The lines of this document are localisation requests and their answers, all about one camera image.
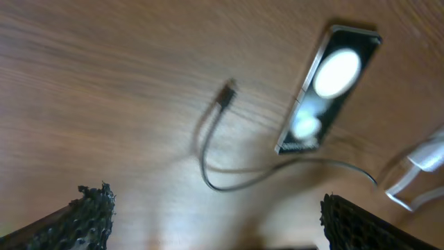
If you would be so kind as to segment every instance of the wood grain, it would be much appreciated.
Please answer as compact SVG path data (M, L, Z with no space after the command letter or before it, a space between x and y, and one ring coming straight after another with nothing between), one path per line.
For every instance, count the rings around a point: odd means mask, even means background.
M110 249L326 249L318 202L331 192L443 248L430 233L444 230L442 200L413 217L361 176L320 165L219 194L191 147L234 77L240 93L210 163L260 170L285 158L273 152L280 127L325 25L340 18L376 25L384 44L314 155L377 176L444 122L443 14L435 0L1 1L0 234L103 180L117 195Z

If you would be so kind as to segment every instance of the black cable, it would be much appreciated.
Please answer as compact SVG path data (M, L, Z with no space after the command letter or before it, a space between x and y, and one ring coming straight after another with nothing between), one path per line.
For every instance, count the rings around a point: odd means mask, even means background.
M202 179L205 182L205 184L207 184L207 186L210 187L211 189L213 189L215 191L219 191L219 192L233 192L233 191L241 190L244 188L248 188L260 181L265 180L266 178L272 176L274 173L276 173L277 171L279 171L285 167L288 167L288 166L291 166L294 164L299 164L299 163L329 163L329 164L337 165L339 167L346 167L348 169L353 169L358 172L361 172L362 174L366 175L373 182L373 184L377 185L376 180L369 173L367 173L363 169L360 169L354 165L351 165L350 163L342 162L339 160L323 159L323 158L295 158L295 159L288 160L286 162L282 162L282 163L270 168L269 170L267 170L266 172L264 172L260 176L253 178L249 181L246 181L244 183L241 183L238 185L233 185L230 187L215 186L213 183L211 183L211 181L208 178L208 174L207 174L207 163L206 163L207 150L210 145L210 141L214 135L214 132L215 132L217 126L219 125L219 122L221 121L222 115L223 115L224 111L226 110L226 108L230 105L230 102L232 101L235 94L236 94L236 92L234 90L234 81L230 81L222 89L221 93L219 94L219 96L216 99L216 101L220 105L220 110L218 111L216 117L214 118L214 121L212 122L212 124L209 128L209 131L207 132L207 135L205 136L202 148L200 150L200 155L199 155L200 173L202 174Z

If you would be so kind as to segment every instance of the white light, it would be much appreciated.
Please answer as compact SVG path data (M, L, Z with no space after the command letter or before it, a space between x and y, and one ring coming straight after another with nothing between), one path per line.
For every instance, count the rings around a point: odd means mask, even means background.
M339 49L331 53L314 76L314 90L325 99L340 96L355 83L361 71L361 60L352 49Z
M306 140L314 137L321 127L321 121L315 117L308 116L295 119L291 125L291 133L293 133L296 139Z

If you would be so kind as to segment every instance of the cable connector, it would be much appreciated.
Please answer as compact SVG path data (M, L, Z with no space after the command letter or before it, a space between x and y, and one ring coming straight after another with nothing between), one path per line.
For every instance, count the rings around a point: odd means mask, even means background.
M236 80L231 78L227 81L223 89L219 92L216 102L221 106L221 111L228 108L233 98L236 96Z

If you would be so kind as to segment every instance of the black textured object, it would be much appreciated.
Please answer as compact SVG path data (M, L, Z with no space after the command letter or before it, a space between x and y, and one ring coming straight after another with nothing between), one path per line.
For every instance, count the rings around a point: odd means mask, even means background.
M106 249L111 234L115 196L102 189L78 186L82 199L0 238L0 249Z
M325 195L321 213L331 250L437 249L338 195Z

